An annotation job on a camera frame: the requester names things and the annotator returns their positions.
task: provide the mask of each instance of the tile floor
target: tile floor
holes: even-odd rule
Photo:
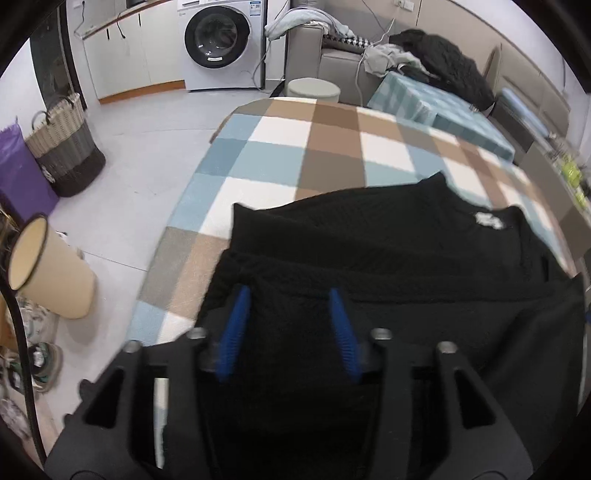
[[[62,319],[57,327],[64,365],[44,400],[58,431],[79,403],[79,381],[96,379],[121,347],[160,235],[211,135],[237,106],[267,96],[256,90],[177,90],[88,111],[107,165],[84,192],[61,199],[49,218],[84,250],[98,277],[91,314]]]

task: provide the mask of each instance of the checkered tablecloth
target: checkered tablecloth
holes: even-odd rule
[[[521,206],[560,264],[575,273],[555,217],[523,171],[448,133],[366,108],[275,98],[239,107],[214,137],[162,235],[128,339],[153,345],[192,327],[228,245],[234,203],[271,208],[350,187],[416,183],[439,171],[474,204]],[[157,379],[157,438],[166,391],[166,380]]]
[[[438,128],[512,161],[515,149],[480,112],[458,96],[389,72],[368,107]]]

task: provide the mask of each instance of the metal screw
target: metal screw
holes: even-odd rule
[[[207,336],[207,330],[203,327],[195,327],[187,332],[187,338],[191,340],[198,340]]]
[[[392,332],[387,328],[374,328],[371,331],[371,336],[375,340],[392,340]]]
[[[437,344],[437,349],[441,353],[456,353],[457,345],[453,342],[439,342]]]
[[[140,348],[142,348],[142,342],[140,342],[139,340],[130,340],[123,347],[123,351],[125,353],[134,353],[137,352]]]

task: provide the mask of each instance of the washing machine drum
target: washing machine drum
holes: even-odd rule
[[[208,69],[230,65],[246,48],[251,33],[241,13],[228,7],[207,7],[197,12],[185,30],[191,58]]]

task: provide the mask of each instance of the front-load washing machine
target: front-load washing machine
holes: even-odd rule
[[[266,13],[266,0],[178,0],[187,90],[263,87]]]

